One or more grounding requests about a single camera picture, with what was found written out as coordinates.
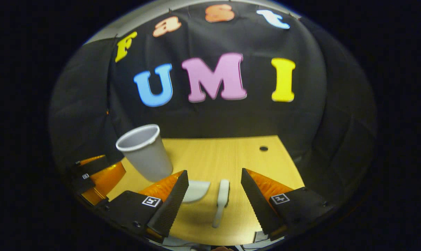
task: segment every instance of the fisheye lens view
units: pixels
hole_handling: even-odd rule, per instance
[[[353,55],[268,0],[156,0],[91,34],[49,106],[56,168],[143,245],[268,250],[348,202],[376,105]]]

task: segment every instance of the white object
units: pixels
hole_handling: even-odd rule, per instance
[[[189,187],[185,192],[183,203],[194,202],[201,198],[203,198],[209,186],[211,185],[210,182],[207,181],[191,181],[189,180]]]
[[[157,124],[147,124],[127,132],[116,141],[116,148],[149,181],[160,181],[172,174],[172,163]]]
[[[228,196],[229,196],[229,181],[221,180],[220,189],[218,191],[218,199],[217,199],[217,214],[215,214],[214,223],[212,224],[212,227],[216,228],[220,225],[221,217],[223,216],[223,209],[228,203]]]

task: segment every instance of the cup rim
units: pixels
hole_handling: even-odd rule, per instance
[[[124,140],[128,139],[130,136],[134,135],[135,133],[139,133],[140,131],[147,130],[147,129],[150,129],[150,128],[156,128],[156,132],[155,132],[155,134],[152,137],[150,137],[145,142],[142,142],[139,145],[131,146],[131,147],[121,147],[121,146],[119,146],[119,144],[121,142],[123,142]],[[132,130],[126,132],[124,135],[122,135],[116,141],[116,148],[119,151],[121,151],[121,152],[136,151],[138,149],[144,148],[145,146],[148,146],[148,145],[152,144],[153,142],[155,142],[156,138],[159,136],[159,133],[160,133],[160,129],[159,129],[159,126],[157,124],[146,124],[146,125],[143,125],[141,127],[137,127],[135,129],[132,129]]]

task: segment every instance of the wooden table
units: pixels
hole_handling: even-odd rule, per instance
[[[164,138],[164,146],[174,170],[187,170],[189,180],[210,181],[207,194],[199,201],[183,203],[170,235],[186,241],[214,246],[252,243],[260,224],[240,183],[243,167],[276,180],[292,189],[303,181],[277,135],[248,138]],[[267,146],[268,151],[260,151]],[[153,184],[122,160],[126,174],[108,194],[113,200],[123,191],[138,192]],[[229,204],[218,228],[212,227],[217,211],[220,180],[230,181]]]

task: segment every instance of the pink letter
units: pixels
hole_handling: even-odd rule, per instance
[[[223,91],[221,92],[223,99],[241,100],[246,98],[247,92],[243,89],[240,75],[242,60],[243,55],[239,53],[223,54],[215,67],[215,72],[212,72],[200,58],[185,60],[182,63],[182,68],[187,70],[189,75],[189,101],[198,103],[206,99],[206,94],[201,91],[200,84],[214,100],[217,97],[221,81],[223,81]]]

